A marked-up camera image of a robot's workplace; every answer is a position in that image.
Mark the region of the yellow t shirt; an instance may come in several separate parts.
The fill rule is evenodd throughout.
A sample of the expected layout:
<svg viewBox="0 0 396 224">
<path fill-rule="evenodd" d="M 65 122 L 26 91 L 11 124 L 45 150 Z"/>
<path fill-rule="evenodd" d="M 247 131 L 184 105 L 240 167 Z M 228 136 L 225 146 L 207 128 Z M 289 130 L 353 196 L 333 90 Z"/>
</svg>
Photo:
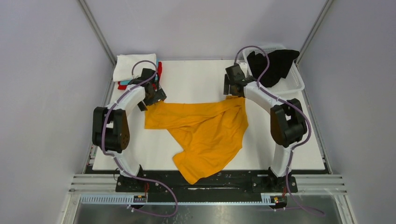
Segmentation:
<svg viewBox="0 0 396 224">
<path fill-rule="evenodd" d="M 215 103 L 160 102 L 145 112 L 145 129 L 167 130 L 181 146 L 173 162 L 189 184 L 227 166 L 242 149 L 249 126 L 246 101 L 227 96 Z"/>
</svg>

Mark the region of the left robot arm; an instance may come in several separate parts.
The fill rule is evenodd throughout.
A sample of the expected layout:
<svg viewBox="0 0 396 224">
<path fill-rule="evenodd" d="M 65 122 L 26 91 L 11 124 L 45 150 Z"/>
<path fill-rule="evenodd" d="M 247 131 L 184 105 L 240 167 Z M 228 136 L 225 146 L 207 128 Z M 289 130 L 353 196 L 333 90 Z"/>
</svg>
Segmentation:
<svg viewBox="0 0 396 224">
<path fill-rule="evenodd" d="M 130 142 L 128 116 L 135 107 L 146 111 L 149 105 L 165 99 L 166 94 L 159 83 L 132 83 L 114 102 L 93 111 L 93 144 L 113 159 L 120 175 L 128 178 L 127 186 L 134 192 L 141 191 L 145 182 L 159 184 L 159 181 L 144 178 L 141 164 L 137 161 L 129 164 L 125 158 L 124 150 Z"/>
</svg>

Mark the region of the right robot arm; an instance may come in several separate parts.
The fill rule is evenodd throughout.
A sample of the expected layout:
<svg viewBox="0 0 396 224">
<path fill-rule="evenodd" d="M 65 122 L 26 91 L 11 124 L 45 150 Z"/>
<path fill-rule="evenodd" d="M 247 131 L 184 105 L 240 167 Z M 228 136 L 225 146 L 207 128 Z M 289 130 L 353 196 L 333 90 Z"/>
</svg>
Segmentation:
<svg viewBox="0 0 396 224">
<path fill-rule="evenodd" d="M 291 180 L 294 150 L 305 144 L 312 134 L 301 102 L 270 93 L 242 71 L 225 74 L 224 94 L 249 99 L 270 115 L 270 134 L 276 145 L 267 182 L 270 190 L 280 192 Z"/>
</svg>

